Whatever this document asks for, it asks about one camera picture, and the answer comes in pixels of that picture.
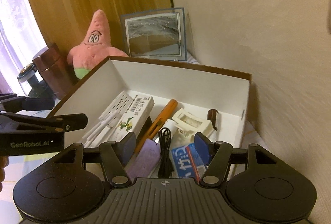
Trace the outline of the white wifi repeater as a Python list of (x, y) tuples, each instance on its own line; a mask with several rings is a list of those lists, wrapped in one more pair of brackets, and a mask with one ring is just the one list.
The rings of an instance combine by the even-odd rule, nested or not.
[(122, 91), (99, 116), (96, 125), (83, 135), (84, 147), (96, 147), (104, 142), (131, 103), (132, 97)]

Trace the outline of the blue white tablet pack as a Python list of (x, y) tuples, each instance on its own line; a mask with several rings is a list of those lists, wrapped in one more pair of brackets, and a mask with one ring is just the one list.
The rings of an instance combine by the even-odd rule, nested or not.
[(206, 171), (193, 143), (170, 150), (170, 160), (173, 165), (173, 178), (194, 178), (199, 181)]

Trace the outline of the brown medicine bottle white cap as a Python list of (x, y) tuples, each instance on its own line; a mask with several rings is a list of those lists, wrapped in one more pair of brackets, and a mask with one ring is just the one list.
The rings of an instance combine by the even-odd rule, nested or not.
[(211, 121), (213, 129), (219, 131), (221, 128), (221, 115), (217, 109), (210, 109), (207, 112), (207, 120)]

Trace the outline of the dark green glass humidifier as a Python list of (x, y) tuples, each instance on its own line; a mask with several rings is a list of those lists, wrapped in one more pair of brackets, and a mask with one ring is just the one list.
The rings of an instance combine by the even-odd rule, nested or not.
[(17, 80), (26, 96), (54, 99), (53, 91), (41, 77), (34, 63), (23, 68), (18, 74)]

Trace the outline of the pink starfish plush toy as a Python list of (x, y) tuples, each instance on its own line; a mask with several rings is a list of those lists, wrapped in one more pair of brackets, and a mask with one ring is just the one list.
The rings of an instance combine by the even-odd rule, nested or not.
[(107, 56), (126, 57), (127, 54), (111, 45), (107, 16), (103, 10), (97, 10), (84, 40), (69, 51), (67, 63), (73, 66), (76, 77), (81, 80)]

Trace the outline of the white medicine box green dragon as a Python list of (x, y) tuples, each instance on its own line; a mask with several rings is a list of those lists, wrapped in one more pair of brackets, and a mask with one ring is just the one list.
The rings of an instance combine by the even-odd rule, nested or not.
[(133, 132), (137, 137), (149, 117), (153, 106), (154, 99), (152, 96), (136, 94), (110, 133), (108, 140), (119, 142), (130, 132)]

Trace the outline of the checked bed sheet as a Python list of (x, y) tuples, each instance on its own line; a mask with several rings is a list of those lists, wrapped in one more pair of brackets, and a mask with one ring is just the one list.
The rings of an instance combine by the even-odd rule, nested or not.
[(189, 51), (187, 51), (186, 56), (187, 56), (187, 58), (186, 58), (186, 62), (187, 63), (190, 63), (190, 64), (200, 64), (197, 61), (197, 59), (194, 58), (194, 56)]

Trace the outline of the framed grey picture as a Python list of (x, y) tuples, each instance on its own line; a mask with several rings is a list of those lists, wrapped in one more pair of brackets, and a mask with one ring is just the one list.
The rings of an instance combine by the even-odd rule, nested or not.
[(186, 61), (186, 20), (182, 7), (121, 16), (125, 52), (133, 58)]

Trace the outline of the purple cylindrical tube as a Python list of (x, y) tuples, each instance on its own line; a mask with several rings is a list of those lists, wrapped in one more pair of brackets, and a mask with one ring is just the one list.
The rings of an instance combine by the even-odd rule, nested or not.
[(137, 156), (133, 156), (129, 161), (125, 171), (132, 181), (136, 178), (146, 178), (154, 170), (160, 159), (160, 145), (147, 139)]

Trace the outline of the brown cardboard storage box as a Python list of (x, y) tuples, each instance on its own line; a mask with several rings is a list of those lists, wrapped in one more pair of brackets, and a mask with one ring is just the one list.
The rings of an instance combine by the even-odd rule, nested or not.
[(126, 91), (130, 96), (150, 95), (155, 120), (170, 99), (191, 114), (206, 118), (210, 109), (221, 114), (218, 139), (239, 147), (247, 115), (251, 74), (240, 71), (143, 58), (107, 57), (80, 80), (51, 110), (49, 117), (84, 113), (84, 130), (66, 133), (65, 146), (82, 142), (109, 104)]

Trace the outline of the white hair claw clip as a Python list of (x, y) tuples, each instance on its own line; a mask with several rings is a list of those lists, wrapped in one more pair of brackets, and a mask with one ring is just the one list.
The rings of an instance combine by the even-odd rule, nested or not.
[(212, 122), (208, 119), (201, 119), (192, 115), (184, 109), (178, 110), (172, 117), (175, 121), (179, 133), (184, 135), (190, 142), (194, 141), (196, 133), (202, 133), (206, 137), (209, 137), (214, 131)]

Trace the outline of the dark brown thermos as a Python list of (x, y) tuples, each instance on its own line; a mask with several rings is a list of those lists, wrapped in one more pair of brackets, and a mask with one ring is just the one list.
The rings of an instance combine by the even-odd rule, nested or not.
[(78, 81), (55, 43), (40, 50), (32, 62), (58, 99), (63, 99)]

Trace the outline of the orange utility knife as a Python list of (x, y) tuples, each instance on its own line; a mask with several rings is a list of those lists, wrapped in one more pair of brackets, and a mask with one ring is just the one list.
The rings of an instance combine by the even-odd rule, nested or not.
[(142, 138), (138, 141), (137, 146), (135, 148), (134, 154), (138, 154), (142, 149), (145, 141), (147, 139), (153, 139), (161, 127), (165, 124), (166, 120), (170, 118), (175, 108), (178, 106), (178, 101), (175, 99), (171, 99), (168, 104), (164, 107), (164, 109), (157, 116), (156, 120), (153, 121), (152, 125), (149, 129), (144, 133)]

